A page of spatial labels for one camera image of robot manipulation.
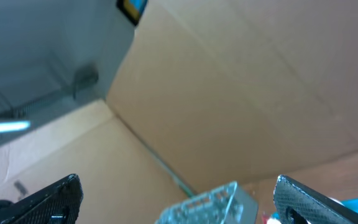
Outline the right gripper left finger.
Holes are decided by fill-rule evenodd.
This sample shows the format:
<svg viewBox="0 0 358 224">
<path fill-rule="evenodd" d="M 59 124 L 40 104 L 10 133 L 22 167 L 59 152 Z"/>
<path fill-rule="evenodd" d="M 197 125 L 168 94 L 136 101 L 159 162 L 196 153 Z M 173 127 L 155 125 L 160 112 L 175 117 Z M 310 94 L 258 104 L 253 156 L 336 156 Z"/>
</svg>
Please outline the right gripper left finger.
<svg viewBox="0 0 358 224">
<path fill-rule="evenodd" d="M 16 203 L 0 199 L 0 224 L 75 224 L 82 200 L 80 178 L 70 174 Z"/>
</svg>

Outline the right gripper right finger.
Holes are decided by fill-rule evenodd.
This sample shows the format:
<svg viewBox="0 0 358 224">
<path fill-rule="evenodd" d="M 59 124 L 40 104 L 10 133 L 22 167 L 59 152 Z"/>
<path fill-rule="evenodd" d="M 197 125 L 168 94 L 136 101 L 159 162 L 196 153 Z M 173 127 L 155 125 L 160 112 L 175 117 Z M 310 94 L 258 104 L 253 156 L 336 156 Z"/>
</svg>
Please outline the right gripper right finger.
<svg viewBox="0 0 358 224">
<path fill-rule="evenodd" d="M 273 202 L 281 223 L 358 224 L 358 213 L 287 175 L 277 177 Z"/>
</svg>

